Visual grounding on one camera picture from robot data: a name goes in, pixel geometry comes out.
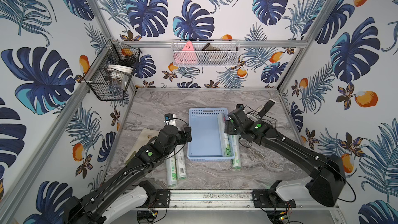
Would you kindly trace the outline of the plastic wrap roll with barcode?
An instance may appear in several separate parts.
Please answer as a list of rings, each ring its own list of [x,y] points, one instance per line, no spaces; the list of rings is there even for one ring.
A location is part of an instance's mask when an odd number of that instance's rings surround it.
[[[183,180],[187,178],[187,169],[183,148],[184,145],[177,145],[175,148],[176,172],[178,180]]]

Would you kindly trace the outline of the plastic wrap roll red logo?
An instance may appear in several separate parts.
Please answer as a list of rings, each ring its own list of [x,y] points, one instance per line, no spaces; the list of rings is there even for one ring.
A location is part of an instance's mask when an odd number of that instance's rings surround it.
[[[219,127],[219,135],[220,135],[220,144],[221,144],[221,150],[222,150],[222,155],[224,157],[230,157],[231,154],[231,148],[230,148],[230,142],[229,142],[229,137],[227,134],[225,134],[225,115],[224,113],[219,113],[217,115],[217,120],[218,120],[218,127]]]

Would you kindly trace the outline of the plastic wrap roll green label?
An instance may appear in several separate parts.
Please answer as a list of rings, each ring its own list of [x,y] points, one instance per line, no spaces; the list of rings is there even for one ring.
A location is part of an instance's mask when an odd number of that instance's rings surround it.
[[[235,154],[235,157],[232,161],[232,169],[240,170],[241,169],[241,158],[240,158],[240,150],[239,150],[239,136],[231,135],[232,139],[232,147]]]

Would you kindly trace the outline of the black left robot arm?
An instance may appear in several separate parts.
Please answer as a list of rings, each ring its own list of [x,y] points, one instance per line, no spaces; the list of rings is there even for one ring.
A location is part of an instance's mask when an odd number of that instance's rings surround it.
[[[130,210],[155,200],[156,189],[148,181],[140,182],[132,192],[126,190],[173,156],[178,145],[192,141],[191,127],[179,130],[165,125],[157,136],[136,152],[129,163],[102,186],[83,196],[69,198],[64,204],[64,224],[110,224]]]

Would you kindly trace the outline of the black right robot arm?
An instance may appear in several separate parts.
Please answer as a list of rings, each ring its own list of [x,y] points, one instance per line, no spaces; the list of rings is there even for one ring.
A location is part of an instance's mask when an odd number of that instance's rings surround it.
[[[274,100],[269,100],[257,113],[259,119],[256,121],[248,117],[242,104],[238,104],[235,110],[228,113],[224,132],[271,149],[293,162],[310,176],[310,182],[305,185],[310,196],[323,206],[333,207],[346,184],[341,158],[334,154],[326,156],[299,145],[264,122],[262,117],[274,104]]]

